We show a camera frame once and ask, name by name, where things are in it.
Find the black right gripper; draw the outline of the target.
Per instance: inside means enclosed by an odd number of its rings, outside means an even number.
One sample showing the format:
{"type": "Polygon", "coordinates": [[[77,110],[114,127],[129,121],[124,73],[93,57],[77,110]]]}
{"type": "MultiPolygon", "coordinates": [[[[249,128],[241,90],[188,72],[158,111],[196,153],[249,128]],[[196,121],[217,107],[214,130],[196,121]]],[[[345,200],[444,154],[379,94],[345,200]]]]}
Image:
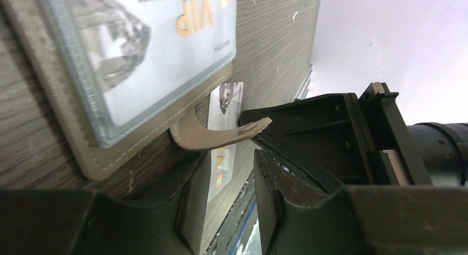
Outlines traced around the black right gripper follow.
{"type": "Polygon", "coordinates": [[[432,185],[397,96],[373,82],[361,96],[332,93],[245,110],[239,124],[270,118],[253,141],[324,192],[343,185],[432,185]]]}

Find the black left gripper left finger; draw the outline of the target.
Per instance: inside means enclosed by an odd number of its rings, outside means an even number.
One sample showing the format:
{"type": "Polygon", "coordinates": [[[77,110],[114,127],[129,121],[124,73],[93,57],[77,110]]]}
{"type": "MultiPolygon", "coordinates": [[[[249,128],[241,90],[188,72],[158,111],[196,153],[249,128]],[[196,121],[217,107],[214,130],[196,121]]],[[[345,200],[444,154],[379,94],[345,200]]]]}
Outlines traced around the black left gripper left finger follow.
{"type": "Polygon", "coordinates": [[[198,254],[210,156],[118,201],[96,190],[2,190],[2,254],[198,254]]]}

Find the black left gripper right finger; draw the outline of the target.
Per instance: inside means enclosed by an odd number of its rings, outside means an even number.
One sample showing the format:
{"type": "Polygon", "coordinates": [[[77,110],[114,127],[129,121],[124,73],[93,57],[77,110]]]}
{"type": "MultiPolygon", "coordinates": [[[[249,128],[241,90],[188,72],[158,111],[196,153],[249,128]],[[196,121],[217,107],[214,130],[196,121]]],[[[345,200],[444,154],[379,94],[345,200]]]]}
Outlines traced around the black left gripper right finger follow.
{"type": "Polygon", "coordinates": [[[466,254],[467,189],[345,186],[322,192],[254,153],[263,254],[466,254]]]}

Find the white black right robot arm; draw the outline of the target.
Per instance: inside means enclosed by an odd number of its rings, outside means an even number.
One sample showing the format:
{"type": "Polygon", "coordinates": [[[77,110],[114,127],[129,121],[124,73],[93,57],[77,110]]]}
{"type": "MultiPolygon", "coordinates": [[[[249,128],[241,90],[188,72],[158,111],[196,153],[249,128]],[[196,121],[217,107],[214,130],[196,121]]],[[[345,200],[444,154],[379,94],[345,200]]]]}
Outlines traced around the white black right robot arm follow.
{"type": "Polygon", "coordinates": [[[281,166],[332,194],[344,185],[467,186],[467,123],[407,125],[398,93],[373,82],[361,96],[331,93],[243,111],[270,118],[254,141],[281,166]]]}

